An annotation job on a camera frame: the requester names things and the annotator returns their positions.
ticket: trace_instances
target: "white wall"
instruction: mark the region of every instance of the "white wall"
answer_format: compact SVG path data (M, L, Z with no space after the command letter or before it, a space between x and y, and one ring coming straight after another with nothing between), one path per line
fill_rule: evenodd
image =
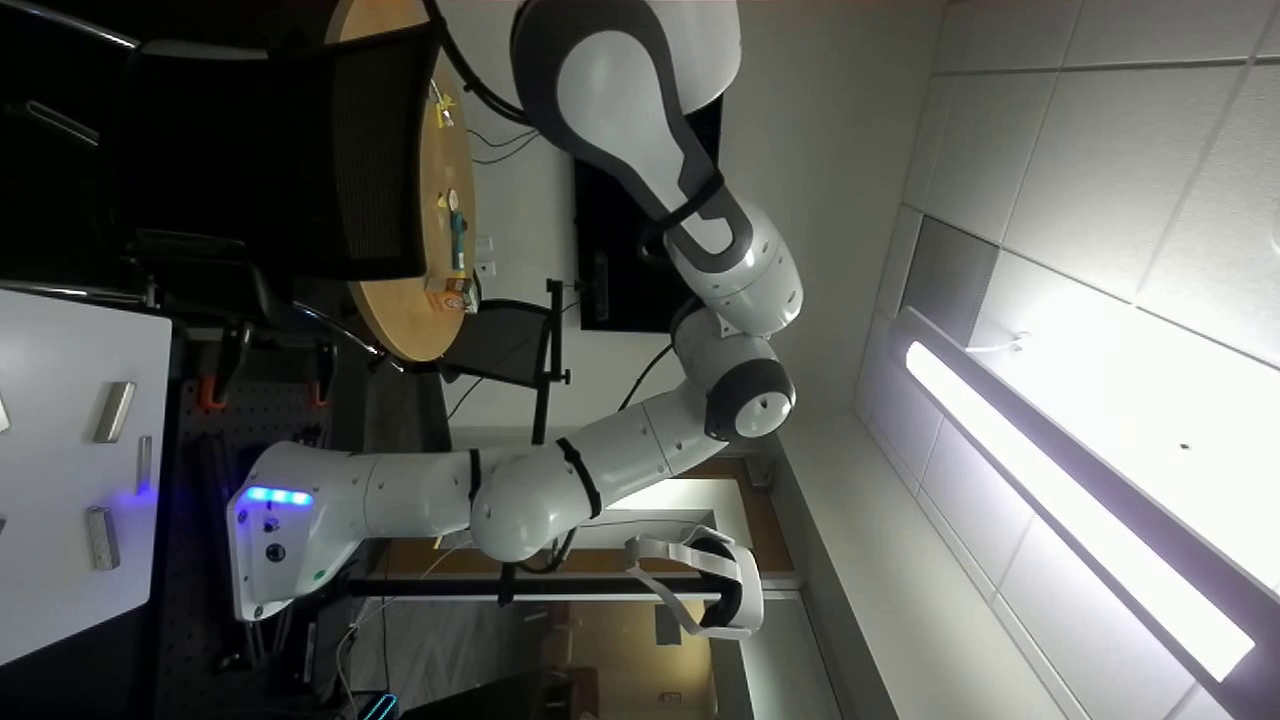
M862 425L799 407L782 445L896 714L1059 714Z
M951 4L939 30L855 417L985 599L947 622L997 615L989 630L1018 647L1062 714L1218 707L904 376L890 333L910 234L926 212L1003 248L976 358L1118 473L1199 489L1260 481L1275 468L1260 394L1280 390L1273 57L1273 0ZM880 538L918 535L904 523ZM885 621L860 621L880 656Z
M742 0L724 162L794 253L809 298L778 351L809 407L850 386L934 15L939 0Z

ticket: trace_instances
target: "robotic arm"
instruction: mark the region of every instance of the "robotic arm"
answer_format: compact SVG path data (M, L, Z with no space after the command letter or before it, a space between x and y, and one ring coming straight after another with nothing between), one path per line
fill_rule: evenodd
M269 621L323 587L362 538L473 533L484 556L520 562L606 505L782 425L794 390L769 341L799 314L799 277L769 215L724 186L682 122L682 107L724 92L737 53L737 0L522 0L510 24L522 117L620 177L664 226L674 273L698 297L673 329L687 378L522 450L269 449L226 505L238 621ZM698 630L731 638L764 621L755 561L726 535L632 542L632 573L673 605L641 573L644 556L724 579Z

